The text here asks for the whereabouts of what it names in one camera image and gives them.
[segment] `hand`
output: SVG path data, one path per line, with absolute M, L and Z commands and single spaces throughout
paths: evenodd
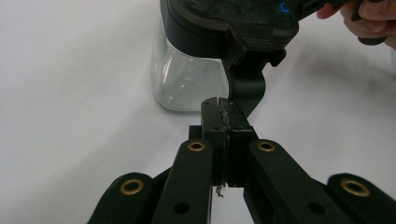
M 340 10 L 344 17 L 344 24 L 354 35 L 363 38 L 378 38 L 387 36 L 385 43 L 396 49 L 396 0 L 363 0 L 359 7 L 362 20 L 352 21 L 352 15 L 359 3 L 357 0 L 348 1 L 341 8 L 334 9 L 330 4 L 318 11 L 320 19 L 327 19 Z

